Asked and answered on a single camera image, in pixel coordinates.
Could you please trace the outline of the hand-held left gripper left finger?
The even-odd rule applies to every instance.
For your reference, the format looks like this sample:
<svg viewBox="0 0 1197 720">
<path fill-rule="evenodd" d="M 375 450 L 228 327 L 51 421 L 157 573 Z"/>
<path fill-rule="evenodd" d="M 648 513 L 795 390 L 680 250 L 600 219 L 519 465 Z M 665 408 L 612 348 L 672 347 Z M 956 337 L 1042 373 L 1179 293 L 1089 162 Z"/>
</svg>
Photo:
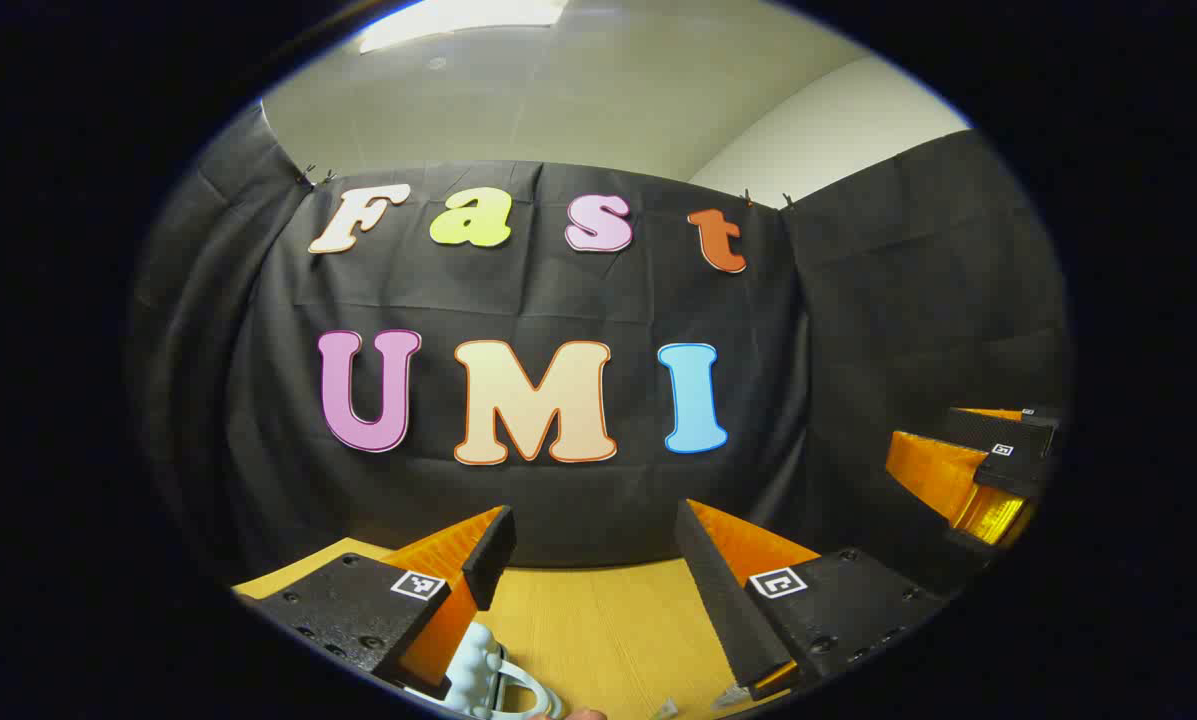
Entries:
<svg viewBox="0 0 1197 720">
<path fill-rule="evenodd" d="M 492 606 L 516 539 L 514 510 L 496 506 L 384 557 L 338 553 L 241 600 L 360 673 L 446 691 L 446 669 L 475 616 Z"/>
</svg>

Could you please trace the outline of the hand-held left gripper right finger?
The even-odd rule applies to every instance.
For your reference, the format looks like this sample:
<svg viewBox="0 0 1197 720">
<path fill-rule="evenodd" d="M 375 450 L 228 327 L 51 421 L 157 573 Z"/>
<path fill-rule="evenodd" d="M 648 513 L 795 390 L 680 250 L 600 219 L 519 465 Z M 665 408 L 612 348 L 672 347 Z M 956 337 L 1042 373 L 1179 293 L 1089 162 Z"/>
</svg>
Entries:
<svg viewBox="0 0 1197 720">
<path fill-rule="evenodd" d="M 693 498 L 674 533 L 734 684 L 754 701 L 849 673 L 947 606 L 857 547 L 816 553 Z"/>
</svg>

